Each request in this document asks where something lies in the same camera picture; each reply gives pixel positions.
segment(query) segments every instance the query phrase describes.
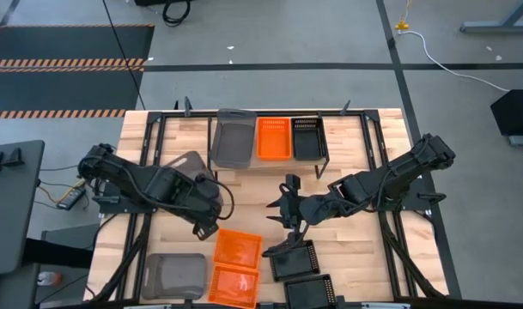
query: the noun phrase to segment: black desk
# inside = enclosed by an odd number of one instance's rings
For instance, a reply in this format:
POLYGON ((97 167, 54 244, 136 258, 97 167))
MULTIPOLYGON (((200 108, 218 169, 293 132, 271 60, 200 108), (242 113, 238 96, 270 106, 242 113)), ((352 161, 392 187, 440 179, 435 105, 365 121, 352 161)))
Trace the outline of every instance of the black desk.
POLYGON ((5 156, 16 148, 21 149, 24 164, 3 167, 0 171, 0 308, 3 309, 34 306, 38 264, 89 268, 93 256, 88 250, 27 239, 44 142, 0 145, 5 156))

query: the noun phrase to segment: black basket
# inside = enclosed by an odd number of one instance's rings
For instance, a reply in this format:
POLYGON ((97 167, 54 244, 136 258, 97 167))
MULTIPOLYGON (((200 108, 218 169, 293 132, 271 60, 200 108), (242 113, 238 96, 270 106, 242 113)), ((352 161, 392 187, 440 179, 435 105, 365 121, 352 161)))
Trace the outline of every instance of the black basket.
POLYGON ((316 161, 328 152, 322 118, 292 118, 294 157, 298 161, 316 161))
POLYGON ((288 309, 336 309, 330 275, 314 276, 284 283, 288 309))
POLYGON ((275 282, 287 281, 320 273, 319 260, 312 240, 303 241, 301 246, 270 258, 272 277, 275 282))

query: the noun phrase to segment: wire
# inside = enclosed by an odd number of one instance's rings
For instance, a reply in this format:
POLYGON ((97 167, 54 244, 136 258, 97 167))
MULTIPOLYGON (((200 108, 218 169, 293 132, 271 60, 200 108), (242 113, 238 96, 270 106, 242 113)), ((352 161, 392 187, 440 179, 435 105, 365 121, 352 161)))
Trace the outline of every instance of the wire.
POLYGON ((402 11, 402 14, 400 15, 400 20, 402 22, 406 22, 406 19, 408 18, 408 9, 412 5, 412 0, 406 0, 406 6, 404 7, 404 10, 402 11))
POLYGON ((87 283, 86 283, 86 289, 91 293, 91 295, 92 295, 93 297, 97 296, 97 295, 95 294, 95 292, 94 292, 90 287, 88 287, 88 284, 87 284, 87 283))
POLYGON ((429 60, 431 60, 434 64, 440 66, 443 70, 445 70, 446 72, 454 75, 454 76, 458 76, 458 77, 464 77, 464 78, 469 78, 469 79, 472 79, 472 80, 475 80, 475 81, 479 81, 479 82, 483 82, 493 88, 496 88, 498 90, 501 90, 501 91, 510 91, 511 89, 505 89, 505 88, 502 88, 502 87, 499 87, 499 86, 496 86, 495 84, 491 83, 491 82, 488 82, 488 81, 485 81, 484 79, 482 78, 478 78, 478 77, 475 77, 475 76, 468 76, 468 75, 465 75, 465 74, 460 74, 460 73, 456 73, 448 68, 446 68, 444 65, 440 64, 438 61, 436 61, 433 57, 431 57, 431 55, 429 55, 429 52, 427 51, 427 44, 425 42, 425 38, 423 37, 423 35, 421 35, 420 33, 417 33, 416 31, 398 31, 398 35, 403 35, 403 34, 415 34, 416 36, 420 37, 422 39, 422 42, 423 42, 423 49, 425 50, 425 56, 427 56, 427 58, 429 58, 429 60))
POLYGON ((139 84, 137 83, 137 79, 135 79, 135 76, 133 75, 133 71, 131 71, 130 64, 128 63, 127 57, 125 56, 124 47, 122 47, 122 44, 120 43, 120 39, 118 38, 118 34, 116 33, 116 28, 114 28, 113 19, 110 16, 110 13, 108 12, 108 7, 106 6, 105 0, 103 0, 103 5, 105 6, 108 21, 110 21, 110 27, 113 29, 114 37, 116 38, 116 42, 118 43, 118 47, 120 49, 120 52, 122 53, 122 57, 124 58, 125 67, 130 72, 131 78, 133 79, 133 84, 135 85, 135 89, 137 90, 137 95, 139 97, 139 100, 141 101, 141 106, 143 107, 143 110, 146 111, 147 108, 144 106, 143 97, 141 96, 141 92, 139 91, 139 84))
POLYGON ((74 185, 51 184, 51 183, 43 182, 41 180, 40 180, 40 183, 44 184, 44 185, 58 185, 58 186, 68 187, 69 189, 63 194, 63 196, 61 198, 59 198, 58 200, 56 200, 51 196, 51 194, 49 193, 49 191, 46 188, 42 187, 41 185, 38 186, 38 188, 40 190, 42 190, 43 192, 45 192, 47 194, 47 198, 49 198, 50 201, 52 201, 53 203, 60 203, 72 192, 72 190, 82 187, 85 184, 85 180, 80 179, 74 185))
POLYGON ((208 181, 210 181, 210 182, 212 182, 212 183, 214 183, 216 185, 220 185, 230 195, 230 202, 231 202, 231 204, 230 204, 230 212, 228 213, 228 215, 226 215, 224 217, 220 217, 220 216, 217 217, 217 219, 219 219, 219 220, 227 220, 234 213, 234 196, 233 196, 233 192, 231 192, 230 189, 224 183, 222 183, 222 182, 220 182, 218 180, 209 179, 207 177, 204 178, 204 180, 208 180, 208 181))
POLYGON ((167 10, 169 9, 170 5, 172 5, 173 3, 176 3, 176 2, 179 2, 179 0, 177 0, 177 1, 176 0, 167 0, 166 4, 164 5, 164 10, 161 12, 161 18, 164 20, 164 23, 168 27, 177 27, 185 20, 185 18, 189 15, 189 13, 191 13, 191 0, 185 0, 185 2, 186 2, 185 13, 183 13, 183 15, 179 18, 169 17, 167 15, 167 10))
POLYGON ((42 168, 40 169, 40 172, 56 172, 56 171, 63 171, 63 170, 67 170, 67 169, 71 169, 73 167, 78 167, 78 165, 73 165, 73 166, 70 166, 70 167, 60 167, 60 168, 42 168))
POLYGON ((51 206, 51 205, 49 205, 49 204, 47 204, 47 203, 43 203, 43 202, 39 202, 39 201, 34 201, 34 202, 35 202, 35 203, 38 203, 38 204, 40 204, 40 205, 44 205, 44 206, 49 207, 49 208, 53 208, 53 209, 55 209, 55 210, 62 210, 62 209, 60 209, 60 208, 57 208, 57 207, 51 206))
POLYGON ((38 189, 42 190, 43 192, 45 192, 47 194, 47 198, 49 198, 50 201, 52 201, 53 203, 58 203, 60 200, 55 200, 52 195, 49 193, 48 190, 46 190, 46 188, 42 187, 42 186, 39 186, 38 189))
POLYGON ((93 237, 93 244, 92 245, 88 245, 87 247, 83 248, 83 249, 89 249, 89 248, 92 248, 95 246, 95 243, 97 243, 97 237, 99 236, 99 232, 100 230, 108 223, 110 222, 112 219, 116 218, 118 214, 114 214, 112 215, 110 218, 106 219, 104 222, 102 222, 100 225, 99 225, 99 228, 97 228, 97 231, 95 232, 95 235, 93 237))
POLYGON ((148 197, 147 195, 145 195, 141 189, 139 189, 139 186, 137 185, 137 182, 135 181, 135 179, 133 178, 133 175, 131 174, 130 171, 127 170, 127 168, 125 168, 124 166, 121 166, 117 163, 114 163, 112 161, 106 161, 103 157, 101 156, 98 156, 98 155, 88 155, 88 156, 85 156, 81 161, 80 163, 78 163, 78 170, 81 170, 81 166, 83 164, 83 162, 87 161, 87 160, 92 160, 92 159, 96 159, 98 161, 103 161, 105 162, 106 164, 110 165, 110 166, 113 166, 113 167, 116 167, 118 168, 118 170, 121 170, 121 171, 124 171, 124 173, 127 175, 127 177, 130 179, 130 182, 131 182, 131 185, 133 186, 133 189, 135 189, 136 193, 138 196, 140 196, 143 200, 153 204, 154 206, 158 206, 158 207, 161 207, 161 208, 169 208, 169 209, 181 209, 181 210, 190 210, 190 208, 186 207, 186 206, 179 206, 179 205, 172 205, 172 204, 168 204, 168 203, 161 203, 161 202, 158 202, 154 199, 152 199, 151 197, 148 197))
POLYGON ((69 282, 69 283, 67 283, 67 284, 66 284, 65 286, 63 286, 62 288, 58 289, 57 291, 55 291, 55 292, 53 292, 53 293, 47 295, 47 296, 44 297, 43 299, 41 299, 41 300, 38 302, 38 304, 41 304, 42 302, 44 302, 44 301, 47 300, 48 298, 50 298, 50 297, 52 297, 53 295, 55 295, 55 294, 61 292, 61 291, 64 290, 64 289, 66 289, 69 285, 71 285, 71 284, 73 284, 73 283, 76 283, 76 282, 79 282, 81 279, 83 279, 83 278, 85 278, 85 277, 87 277, 87 276, 88 276, 87 274, 86 274, 86 275, 83 275, 83 276, 79 277, 78 279, 75 279, 73 282, 69 282))
POLYGON ((72 188, 72 189, 75 189, 76 186, 75 185, 66 185, 66 184, 52 184, 52 183, 46 183, 45 181, 43 180, 40 180, 40 183, 44 184, 44 185, 52 185, 52 186, 63 186, 63 187, 67 187, 67 188, 72 188))
POLYGON ((86 205, 83 206, 82 210, 85 210, 89 207, 89 197, 88 197, 88 193, 85 192, 84 196, 86 197, 86 205))

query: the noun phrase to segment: metal bracket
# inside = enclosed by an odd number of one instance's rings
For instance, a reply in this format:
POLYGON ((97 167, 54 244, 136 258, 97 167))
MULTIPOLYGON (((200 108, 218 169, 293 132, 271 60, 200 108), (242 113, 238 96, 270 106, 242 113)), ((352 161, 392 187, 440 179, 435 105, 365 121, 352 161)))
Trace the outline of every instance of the metal bracket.
POLYGON ((350 100, 345 103, 344 108, 341 109, 341 112, 339 112, 339 116, 345 116, 347 115, 347 109, 349 108, 350 100))
POLYGON ((149 112, 147 117, 147 124, 153 124, 161 117, 161 112, 149 112))
POLYGON ((189 97, 185 97, 185 117, 190 117, 191 116, 191 109, 192 109, 192 104, 191 104, 191 101, 189 100, 189 97))
POLYGON ((374 122, 380 122, 380 113, 378 110, 366 110, 364 111, 364 114, 374 122))

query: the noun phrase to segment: yellow cable connector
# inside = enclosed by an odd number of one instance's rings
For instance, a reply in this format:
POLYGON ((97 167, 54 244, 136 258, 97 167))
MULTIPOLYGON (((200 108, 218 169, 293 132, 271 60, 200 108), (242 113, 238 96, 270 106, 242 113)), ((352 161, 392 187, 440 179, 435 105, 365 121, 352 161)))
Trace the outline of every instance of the yellow cable connector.
POLYGON ((410 25, 405 23, 404 21, 399 21, 397 25, 395 25, 395 30, 408 30, 410 29, 410 25))

